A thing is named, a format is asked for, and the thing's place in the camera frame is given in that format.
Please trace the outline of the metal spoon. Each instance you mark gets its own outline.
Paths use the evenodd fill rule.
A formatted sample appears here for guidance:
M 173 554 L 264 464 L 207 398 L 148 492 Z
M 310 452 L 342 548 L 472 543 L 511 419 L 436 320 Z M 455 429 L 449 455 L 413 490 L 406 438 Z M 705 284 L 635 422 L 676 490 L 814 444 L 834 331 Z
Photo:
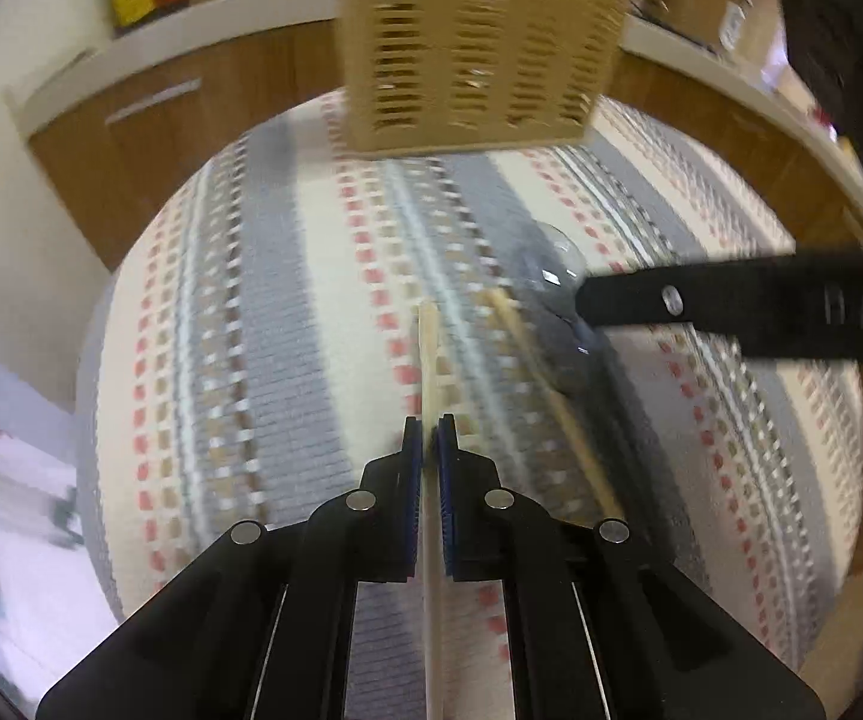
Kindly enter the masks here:
M 536 340 L 545 376 L 568 398 L 586 394 L 602 351 L 597 333 L 576 310 L 576 293 L 586 275 L 584 255 L 558 227 L 534 223 L 525 232 L 516 270 L 525 325 Z

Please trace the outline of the white kitchen countertop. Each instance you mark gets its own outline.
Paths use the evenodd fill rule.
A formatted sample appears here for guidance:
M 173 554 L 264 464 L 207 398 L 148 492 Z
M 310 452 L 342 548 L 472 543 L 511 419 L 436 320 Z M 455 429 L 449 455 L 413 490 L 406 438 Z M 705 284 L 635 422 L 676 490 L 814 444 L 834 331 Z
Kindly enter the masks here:
M 65 62 L 16 105 L 16 128 L 29 138 L 77 104 L 148 68 L 238 37 L 326 21 L 335 15 L 337 0 L 210 0 L 194 5 Z M 724 94 L 804 145 L 844 190 L 863 221 L 862 167 L 786 98 L 758 85 L 737 65 L 637 16 L 625 21 L 620 47 L 626 54 Z

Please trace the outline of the striped woven placemat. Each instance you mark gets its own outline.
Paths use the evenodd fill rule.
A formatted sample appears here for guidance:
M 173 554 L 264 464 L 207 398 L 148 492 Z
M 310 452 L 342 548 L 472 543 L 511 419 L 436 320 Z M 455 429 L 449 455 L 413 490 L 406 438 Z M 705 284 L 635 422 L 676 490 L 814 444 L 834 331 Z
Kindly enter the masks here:
M 518 249 L 558 227 L 587 273 L 781 254 L 792 238 L 706 146 L 605 101 L 584 142 L 361 160 L 324 94 L 244 133 L 158 211 L 96 307 L 79 371 L 85 541 L 127 621 L 234 522 L 301 522 L 422 416 L 504 483 L 603 518 L 511 333 Z M 568 398 L 625 520 L 838 715 L 863 677 L 863 396 L 851 364 L 765 362 L 687 327 L 605 330 Z

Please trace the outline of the brown rice cooker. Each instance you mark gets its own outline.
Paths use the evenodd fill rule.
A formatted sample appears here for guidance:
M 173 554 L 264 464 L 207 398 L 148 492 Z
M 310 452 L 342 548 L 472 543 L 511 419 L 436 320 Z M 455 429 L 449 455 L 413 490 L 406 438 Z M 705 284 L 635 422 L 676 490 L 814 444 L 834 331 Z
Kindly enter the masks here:
M 638 15 L 712 54 L 727 57 L 739 44 L 751 0 L 639 0 Z

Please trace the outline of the beige plastic utensil basket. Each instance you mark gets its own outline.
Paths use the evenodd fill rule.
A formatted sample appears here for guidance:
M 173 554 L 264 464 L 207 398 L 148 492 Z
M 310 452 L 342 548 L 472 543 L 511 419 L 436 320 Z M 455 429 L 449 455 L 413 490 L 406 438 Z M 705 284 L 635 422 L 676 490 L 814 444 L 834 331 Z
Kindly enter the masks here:
M 632 0 L 337 0 L 348 146 L 566 145 L 612 78 Z

